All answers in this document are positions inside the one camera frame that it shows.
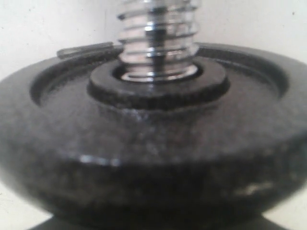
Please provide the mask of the chrome threaded dumbbell bar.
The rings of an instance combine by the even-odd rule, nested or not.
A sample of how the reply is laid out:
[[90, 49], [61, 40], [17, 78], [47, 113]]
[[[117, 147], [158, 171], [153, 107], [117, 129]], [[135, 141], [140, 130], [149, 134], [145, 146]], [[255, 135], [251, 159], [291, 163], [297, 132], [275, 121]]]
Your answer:
[[194, 75], [193, 59], [199, 49], [194, 36], [199, 27], [195, 11], [199, 0], [125, 0], [118, 19], [123, 30], [119, 55], [122, 80], [173, 81]]

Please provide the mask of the black plate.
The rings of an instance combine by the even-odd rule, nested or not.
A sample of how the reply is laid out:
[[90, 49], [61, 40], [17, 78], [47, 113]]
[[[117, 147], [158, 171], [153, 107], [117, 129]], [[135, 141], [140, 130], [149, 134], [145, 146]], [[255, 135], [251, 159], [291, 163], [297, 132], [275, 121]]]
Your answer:
[[307, 66], [201, 45], [197, 77], [119, 79], [119, 47], [0, 83], [0, 178], [55, 216], [104, 229], [205, 229], [260, 214], [307, 180]]

